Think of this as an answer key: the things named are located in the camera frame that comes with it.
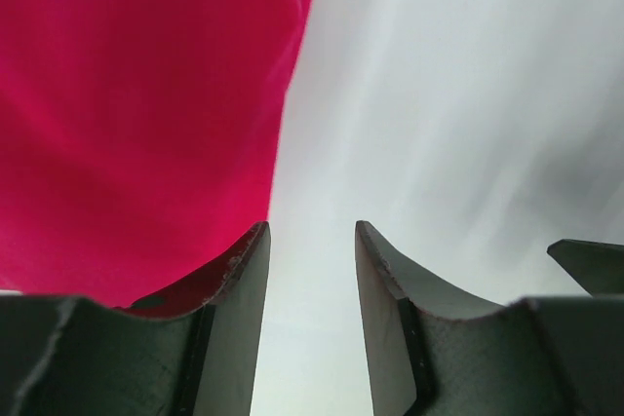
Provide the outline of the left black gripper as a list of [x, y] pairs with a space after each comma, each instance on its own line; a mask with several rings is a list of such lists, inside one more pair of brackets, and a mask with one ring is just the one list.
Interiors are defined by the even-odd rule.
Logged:
[[580, 296], [499, 305], [403, 255], [370, 223], [355, 258], [377, 415], [619, 415], [624, 246], [547, 248]]

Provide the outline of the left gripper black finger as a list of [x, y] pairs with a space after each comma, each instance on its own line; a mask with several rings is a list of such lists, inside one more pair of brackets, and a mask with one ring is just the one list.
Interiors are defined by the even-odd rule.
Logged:
[[2, 413], [249, 414], [269, 258], [269, 226], [259, 222], [128, 308], [3, 296]]

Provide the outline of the red t shirt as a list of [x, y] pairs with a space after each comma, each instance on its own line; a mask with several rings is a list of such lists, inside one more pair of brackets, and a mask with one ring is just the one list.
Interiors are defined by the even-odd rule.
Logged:
[[1, 285], [112, 306], [266, 218], [311, 0], [1, 0]]

